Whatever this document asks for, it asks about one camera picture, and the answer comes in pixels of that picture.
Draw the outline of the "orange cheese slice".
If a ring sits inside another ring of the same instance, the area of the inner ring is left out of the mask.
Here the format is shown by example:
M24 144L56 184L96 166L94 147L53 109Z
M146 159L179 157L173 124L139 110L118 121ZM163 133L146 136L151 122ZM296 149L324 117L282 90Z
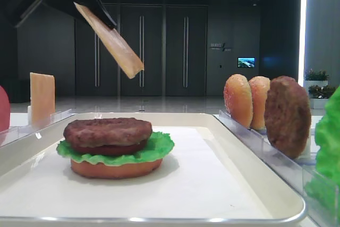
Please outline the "orange cheese slice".
M55 113L55 78L53 75L30 72L31 124L41 127Z
M89 8L74 2L76 9L92 27L129 79L144 70L144 64L116 29L110 29Z

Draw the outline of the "red tomato slice standing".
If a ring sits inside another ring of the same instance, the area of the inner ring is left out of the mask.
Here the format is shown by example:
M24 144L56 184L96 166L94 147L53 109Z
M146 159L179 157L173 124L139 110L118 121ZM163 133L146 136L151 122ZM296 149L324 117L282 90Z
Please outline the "red tomato slice standing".
M10 127L10 102L4 88L0 86L0 131Z

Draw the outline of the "brown meat patty on tray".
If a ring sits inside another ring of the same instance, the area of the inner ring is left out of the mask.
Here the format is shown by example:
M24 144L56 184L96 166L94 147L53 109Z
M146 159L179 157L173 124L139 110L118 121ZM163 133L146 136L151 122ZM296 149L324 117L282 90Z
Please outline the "brown meat patty on tray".
M75 120L69 123L63 136L72 146L130 146L149 139L152 125L133 117Z

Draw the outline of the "green lettuce leaf on tray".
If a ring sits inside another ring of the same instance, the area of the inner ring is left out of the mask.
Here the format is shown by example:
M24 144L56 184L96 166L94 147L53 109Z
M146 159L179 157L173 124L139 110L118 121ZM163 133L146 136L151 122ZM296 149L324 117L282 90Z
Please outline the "green lettuce leaf on tray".
M72 149L70 143L66 140L59 142L56 147L56 151L60 156L69 158L76 163L87 162L92 165L103 163L107 166L121 166L124 164L153 162L158 159L162 159L171 152L174 145L175 144L171 139L170 134L153 132L151 137L148 139L146 146L132 155L104 156L82 154Z

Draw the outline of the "green lettuce leaf standing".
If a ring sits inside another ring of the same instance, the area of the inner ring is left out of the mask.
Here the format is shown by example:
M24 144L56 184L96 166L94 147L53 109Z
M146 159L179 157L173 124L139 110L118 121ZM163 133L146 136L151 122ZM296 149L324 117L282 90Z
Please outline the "green lettuce leaf standing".
M339 88L325 106L325 115L316 124L316 171L320 178L306 184L307 194L333 215L339 216Z

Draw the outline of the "bun half right rear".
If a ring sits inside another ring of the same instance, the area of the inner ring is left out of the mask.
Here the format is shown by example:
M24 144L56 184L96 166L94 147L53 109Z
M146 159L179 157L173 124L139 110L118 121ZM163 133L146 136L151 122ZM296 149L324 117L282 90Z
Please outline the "bun half right rear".
M249 128L253 118L252 93L248 80L241 74L231 75L224 86L224 103L230 116Z

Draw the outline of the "bun half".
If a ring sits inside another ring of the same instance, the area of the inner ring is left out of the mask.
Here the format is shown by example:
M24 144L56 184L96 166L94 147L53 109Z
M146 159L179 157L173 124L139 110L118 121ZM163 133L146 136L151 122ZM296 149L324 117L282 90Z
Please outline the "bun half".
M248 80L241 74L231 75L224 86L224 103L230 116L249 128L253 118L252 93Z
M256 76L249 80L252 92L253 118L250 127L255 130L265 128L265 104L267 92L270 88L270 79L263 76Z

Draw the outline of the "bun bottom on tray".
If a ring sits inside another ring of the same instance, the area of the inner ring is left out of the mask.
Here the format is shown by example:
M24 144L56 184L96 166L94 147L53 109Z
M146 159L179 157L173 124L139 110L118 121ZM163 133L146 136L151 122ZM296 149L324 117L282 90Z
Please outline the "bun bottom on tray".
M77 163L71 160L71 169L74 173L86 178L97 179L128 179L145 176L159 168L162 159L153 162L129 163L121 166L108 166L104 163L90 164L83 161Z

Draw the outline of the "bun half right front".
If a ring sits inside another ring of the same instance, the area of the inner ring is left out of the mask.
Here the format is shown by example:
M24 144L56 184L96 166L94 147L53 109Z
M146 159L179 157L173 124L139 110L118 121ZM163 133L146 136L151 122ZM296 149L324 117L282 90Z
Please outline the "bun half right front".
M255 130L265 128L265 104L267 92L270 88L270 79L263 76L256 76L249 80L252 92L253 118L250 127Z

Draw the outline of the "white rectangular tray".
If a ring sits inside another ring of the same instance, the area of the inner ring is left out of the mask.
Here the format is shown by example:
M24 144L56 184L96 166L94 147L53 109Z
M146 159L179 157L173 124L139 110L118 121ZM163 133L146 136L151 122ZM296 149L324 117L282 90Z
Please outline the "white rectangular tray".
M298 226L304 199L216 117L134 113L170 135L154 172L98 180L56 152L74 114L1 148L1 226Z

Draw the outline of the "potted plants in planter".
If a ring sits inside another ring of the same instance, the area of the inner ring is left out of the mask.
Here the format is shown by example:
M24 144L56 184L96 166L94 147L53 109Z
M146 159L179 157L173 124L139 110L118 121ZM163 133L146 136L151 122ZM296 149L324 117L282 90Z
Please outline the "potted plants in planter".
M333 95L337 87L328 84L329 75L325 70L314 72L307 70L304 74L304 88L306 89L312 109L324 109L329 98Z

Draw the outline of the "clear left long rail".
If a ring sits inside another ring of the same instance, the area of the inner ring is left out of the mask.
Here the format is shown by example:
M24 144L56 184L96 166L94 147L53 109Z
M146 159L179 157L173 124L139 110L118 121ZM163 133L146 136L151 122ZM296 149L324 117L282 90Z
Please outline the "clear left long rail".
M25 136L39 133L41 129L44 129L52 124L55 124L59 121L65 120L68 117L74 115L71 109L66 110L64 112L58 111L50 115L50 117L39 121L37 124L27 124L27 125L19 125L12 126L5 131L1 131L1 146L5 146L10 144L20 138Z

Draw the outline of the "clear long rail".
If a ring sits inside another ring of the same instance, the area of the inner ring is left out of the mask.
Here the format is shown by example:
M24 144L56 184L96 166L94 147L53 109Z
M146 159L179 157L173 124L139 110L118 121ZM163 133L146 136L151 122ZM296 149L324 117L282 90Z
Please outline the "clear long rail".
M266 131L246 129L220 110L218 119L280 178L287 182L308 204L308 215L318 226L339 226L339 186L316 170L316 153L308 140L306 151L290 159L272 147Z
M5 131L1 131L1 146L5 146L10 144L20 138L25 136L39 133L41 129L44 129L52 124L55 124L59 121L65 120L68 117L74 115L71 109L66 110L64 112L58 111L50 115L50 117L39 121L37 124L27 124L27 125L19 125L12 126Z

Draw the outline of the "wall display screen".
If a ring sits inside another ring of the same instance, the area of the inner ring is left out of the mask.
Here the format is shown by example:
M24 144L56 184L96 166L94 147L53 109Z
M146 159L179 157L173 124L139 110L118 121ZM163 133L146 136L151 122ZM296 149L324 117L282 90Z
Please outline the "wall display screen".
M254 57L238 57L237 67L238 68L254 68L256 60Z

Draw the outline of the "clear right long rail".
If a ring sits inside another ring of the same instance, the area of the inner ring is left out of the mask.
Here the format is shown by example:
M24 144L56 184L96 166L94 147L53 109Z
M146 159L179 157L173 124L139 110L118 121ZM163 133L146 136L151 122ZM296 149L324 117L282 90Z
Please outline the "clear right long rail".
M287 182L308 204L308 215L318 226L339 226L339 186L316 170L316 153L308 140L306 151L290 159L272 147L266 131L246 129L220 110L218 119L280 178Z

